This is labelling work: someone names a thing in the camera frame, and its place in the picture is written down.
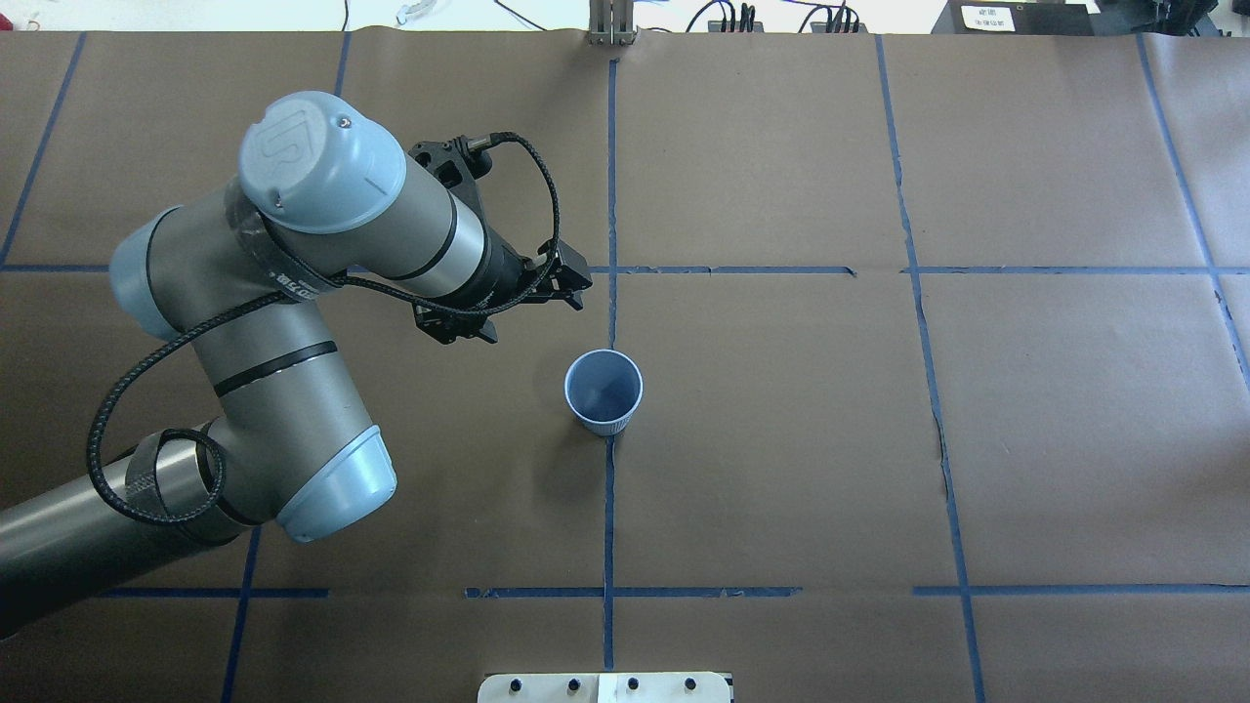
light blue joint cap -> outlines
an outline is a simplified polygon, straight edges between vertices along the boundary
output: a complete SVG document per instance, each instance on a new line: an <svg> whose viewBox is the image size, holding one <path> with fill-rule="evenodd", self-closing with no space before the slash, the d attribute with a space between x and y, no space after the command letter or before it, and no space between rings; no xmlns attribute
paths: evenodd
<svg viewBox="0 0 1250 703"><path fill-rule="evenodd" d="M308 234L361 226L399 198L404 149L341 98L305 90L280 98L248 128L239 183L274 221Z"/></svg>
<svg viewBox="0 0 1250 703"><path fill-rule="evenodd" d="M291 539L321 539L381 508L395 494L395 469L374 425L326 462L278 513Z"/></svg>
<svg viewBox="0 0 1250 703"><path fill-rule="evenodd" d="M156 225L178 208L175 205L165 210L130 233L112 251L112 260L109 261L109 284L112 285L112 296L118 304L139 321L144 331L165 341L178 336L178 330L160 313L156 298L152 296L151 280L148 278L148 246Z"/></svg>

logo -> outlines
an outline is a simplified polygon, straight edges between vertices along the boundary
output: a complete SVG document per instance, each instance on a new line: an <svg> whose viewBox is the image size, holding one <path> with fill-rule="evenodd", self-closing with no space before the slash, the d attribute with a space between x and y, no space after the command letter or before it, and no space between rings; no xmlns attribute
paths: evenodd
<svg viewBox="0 0 1250 703"><path fill-rule="evenodd" d="M291 113L266 126L258 138L260 139L260 155L269 165L270 178L288 164L302 161L312 151L308 116L304 110Z"/></svg>
<svg viewBox="0 0 1250 703"><path fill-rule="evenodd" d="M312 300L318 295L316 291L309 288L309 285L302 280L294 280L286 274L270 274L270 275L272 275L278 280L278 284L285 288L292 295L296 295L305 300Z"/></svg>

blue paper cup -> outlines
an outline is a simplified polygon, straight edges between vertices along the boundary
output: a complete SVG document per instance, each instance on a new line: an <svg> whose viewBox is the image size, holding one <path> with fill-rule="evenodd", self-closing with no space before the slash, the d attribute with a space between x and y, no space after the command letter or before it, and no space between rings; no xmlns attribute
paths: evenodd
<svg viewBox="0 0 1250 703"><path fill-rule="evenodd" d="M642 400L642 372L620 352L586 352L564 375L564 399L586 429L611 437L625 429Z"/></svg>

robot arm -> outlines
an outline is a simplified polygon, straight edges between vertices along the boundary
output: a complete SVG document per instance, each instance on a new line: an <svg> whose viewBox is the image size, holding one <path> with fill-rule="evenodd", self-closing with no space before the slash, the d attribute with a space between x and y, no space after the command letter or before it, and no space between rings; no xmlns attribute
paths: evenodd
<svg viewBox="0 0 1250 703"><path fill-rule="evenodd" d="M559 231L550 175L524 139L405 154L341 99L296 93L248 130L235 179L122 241L110 264L119 303L150 334L192 344L224 413L149 437L95 483L0 513L0 637L270 519L311 542L385 503L390 458L312 300L344 284L380 288L346 275L362 266L411 291L418 326L444 344L495 341L489 315L516 303L581 309L580 254L556 235L524 258L485 221L475 179L502 141L535 158ZM236 315L196 329L228 310Z"/></svg>

black box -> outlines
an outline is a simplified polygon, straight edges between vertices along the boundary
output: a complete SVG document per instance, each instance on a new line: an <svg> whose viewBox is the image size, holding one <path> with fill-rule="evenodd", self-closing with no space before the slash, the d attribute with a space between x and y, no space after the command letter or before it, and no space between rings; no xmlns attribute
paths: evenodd
<svg viewBox="0 0 1250 703"><path fill-rule="evenodd" d="M932 34L1094 36L1094 28L1085 5L949 0L934 24Z"/></svg>

